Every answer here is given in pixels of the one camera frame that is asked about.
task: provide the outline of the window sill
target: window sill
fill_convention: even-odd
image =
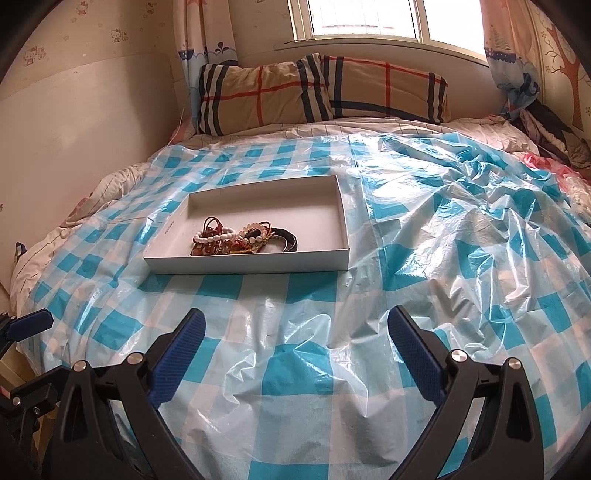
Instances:
[[[371,35],[337,35],[334,37],[317,37],[312,40],[295,40],[287,43],[280,43],[275,45],[275,50],[287,50],[289,48],[311,47],[316,45],[334,45],[334,44],[372,44],[372,45],[392,45],[396,47],[418,48],[419,50],[433,51],[450,55],[462,60],[472,61],[480,65],[488,67],[486,57],[478,55],[478,53],[464,50],[463,48],[454,45],[448,45],[441,42],[433,42],[433,44],[419,43],[413,38],[401,39],[401,37],[383,37]]]

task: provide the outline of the pink plastic bag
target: pink plastic bag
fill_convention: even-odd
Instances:
[[[591,223],[591,186],[579,173],[553,158],[531,153],[526,153],[521,161],[530,168],[554,173],[560,190],[569,197],[574,212],[580,215],[585,223]]]

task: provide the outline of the blue checkered plastic sheet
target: blue checkered plastic sheet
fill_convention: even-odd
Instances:
[[[190,192],[321,174],[342,189],[347,272],[154,275],[142,259]],[[550,476],[591,419],[589,239],[551,174],[459,134],[167,147],[57,251],[26,308],[55,324],[21,346],[44,370],[108,365],[197,307],[206,338],[160,412],[207,478],[385,479],[434,411],[387,334],[402,304],[477,361],[521,359]]]

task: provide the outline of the window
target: window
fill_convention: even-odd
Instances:
[[[479,0],[291,1],[299,40],[389,37],[484,57]]]

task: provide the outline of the wallpaper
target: wallpaper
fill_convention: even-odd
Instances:
[[[64,0],[37,27],[0,85],[0,100],[55,73],[145,53],[169,56],[183,79],[172,0]]]
[[[591,139],[591,80],[556,26],[535,5],[542,71],[541,101],[579,135]]]
[[[294,40],[289,0],[228,0],[228,4],[238,62]]]

